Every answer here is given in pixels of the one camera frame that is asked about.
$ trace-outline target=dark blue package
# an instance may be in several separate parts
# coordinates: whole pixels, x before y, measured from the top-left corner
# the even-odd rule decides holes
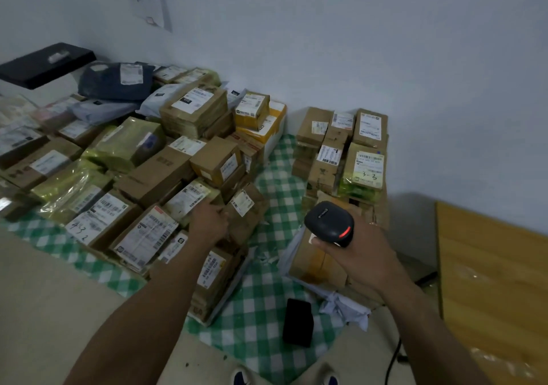
[[[143,101],[151,93],[153,71],[149,64],[92,63],[80,77],[78,93],[100,100]]]

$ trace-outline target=hand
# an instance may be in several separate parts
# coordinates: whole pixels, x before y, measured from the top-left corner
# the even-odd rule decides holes
[[[341,248],[319,238],[312,239],[312,244],[332,256],[353,280],[378,292],[396,279],[407,277],[380,227],[367,223],[354,211],[349,212],[354,218],[354,235],[349,246]]]
[[[222,206],[202,201],[192,209],[188,239],[211,249],[229,229],[228,216]]]

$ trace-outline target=pile of packages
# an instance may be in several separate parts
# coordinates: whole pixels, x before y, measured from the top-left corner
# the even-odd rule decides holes
[[[45,107],[0,98],[0,216],[37,207],[86,251],[149,279],[184,247],[192,209],[222,205],[229,234],[203,264],[190,310],[208,324],[268,209],[253,182],[286,113],[212,70],[92,63],[78,94]]]
[[[356,114],[310,107],[297,133],[292,174],[307,181],[305,215],[324,200],[388,229],[386,148],[388,117],[359,109]],[[326,291],[336,291],[371,307],[373,290],[355,283],[331,256],[311,244],[305,229],[289,275]]]

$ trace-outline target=right arm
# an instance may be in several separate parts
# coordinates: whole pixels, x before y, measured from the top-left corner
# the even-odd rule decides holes
[[[355,281],[380,294],[396,321],[417,384],[490,384],[411,281],[382,230],[355,213],[352,216],[354,236],[347,248],[318,238],[312,243],[330,254]]]

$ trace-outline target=wooden table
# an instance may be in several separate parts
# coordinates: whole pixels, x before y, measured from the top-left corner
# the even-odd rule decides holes
[[[548,383],[548,238],[436,209],[445,322],[494,383]]]

